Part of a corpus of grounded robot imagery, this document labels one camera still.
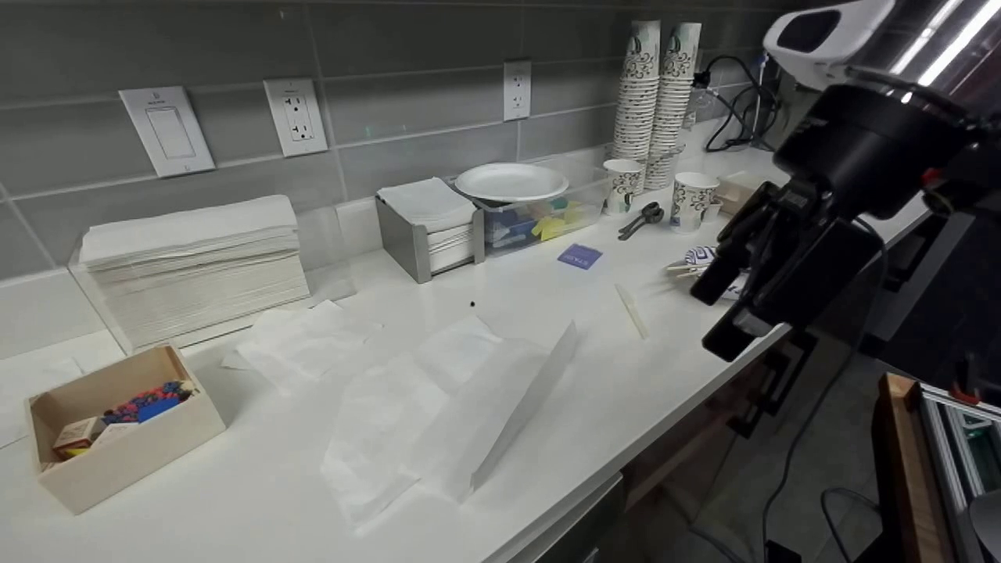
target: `paper towel stack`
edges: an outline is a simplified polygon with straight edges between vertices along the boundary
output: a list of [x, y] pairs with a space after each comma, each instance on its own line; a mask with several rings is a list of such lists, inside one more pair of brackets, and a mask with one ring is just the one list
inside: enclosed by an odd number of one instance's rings
[[381, 187], [378, 197], [409, 224], [430, 228], [433, 273], [461, 266], [473, 256], [477, 205], [440, 177]]
[[129, 350], [215, 339], [309, 295], [283, 195], [91, 224], [75, 274]]

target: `blue card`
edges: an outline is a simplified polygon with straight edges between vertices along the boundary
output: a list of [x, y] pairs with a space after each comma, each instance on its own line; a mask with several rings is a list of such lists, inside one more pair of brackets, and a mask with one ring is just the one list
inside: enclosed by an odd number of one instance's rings
[[601, 258], [601, 249], [582, 246], [582, 245], [574, 245], [559, 252], [559, 261], [571, 261], [577, 269], [592, 269], [598, 258]]

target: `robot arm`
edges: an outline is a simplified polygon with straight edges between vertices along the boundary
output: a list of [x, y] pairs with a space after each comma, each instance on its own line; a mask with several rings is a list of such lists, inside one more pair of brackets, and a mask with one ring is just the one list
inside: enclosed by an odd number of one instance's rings
[[717, 303], [749, 273], [706, 350], [732, 359], [775, 322], [809, 326], [883, 246], [855, 220], [895, 217], [930, 169], [996, 137], [999, 46], [1001, 0], [858, 0], [770, 27], [775, 63], [822, 96], [775, 150], [792, 181], [758, 190], [693, 288]]

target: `white plate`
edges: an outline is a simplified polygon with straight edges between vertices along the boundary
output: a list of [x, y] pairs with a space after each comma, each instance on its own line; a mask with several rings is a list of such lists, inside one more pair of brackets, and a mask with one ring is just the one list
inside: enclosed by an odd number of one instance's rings
[[571, 181], [552, 169], [526, 162], [477, 164], [457, 177], [457, 187], [477, 201], [552, 201], [565, 195]]

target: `wall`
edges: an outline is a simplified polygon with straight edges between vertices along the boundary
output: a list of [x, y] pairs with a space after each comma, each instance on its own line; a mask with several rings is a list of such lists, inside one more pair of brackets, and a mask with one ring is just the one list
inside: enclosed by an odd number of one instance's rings
[[[292, 195], [303, 211], [477, 162], [607, 143], [630, 18], [701, 18], [705, 56], [754, 56], [775, 6], [3, 3], [0, 277], [67, 261], [95, 221], [270, 190]], [[502, 119], [502, 63], [514, 56], [536, 63], [526, 123]], [[303, 76], [318, 83], [332, 150], [283, 159], [260, 77]], [[153, 174], [115, 96], [150, 83], [189, 88], [215, 172]]]

